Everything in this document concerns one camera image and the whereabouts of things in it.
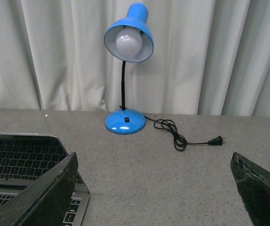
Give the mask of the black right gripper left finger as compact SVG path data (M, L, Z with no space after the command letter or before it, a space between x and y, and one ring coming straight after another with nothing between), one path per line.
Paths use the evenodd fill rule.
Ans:
M0 226L60 226L71 203L77 171L77 155L71 153L0 206Z

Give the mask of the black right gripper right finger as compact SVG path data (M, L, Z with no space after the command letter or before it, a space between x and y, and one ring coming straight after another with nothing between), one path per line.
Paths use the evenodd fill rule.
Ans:
M270 226L270 172L234 152L230 168L254 226Z

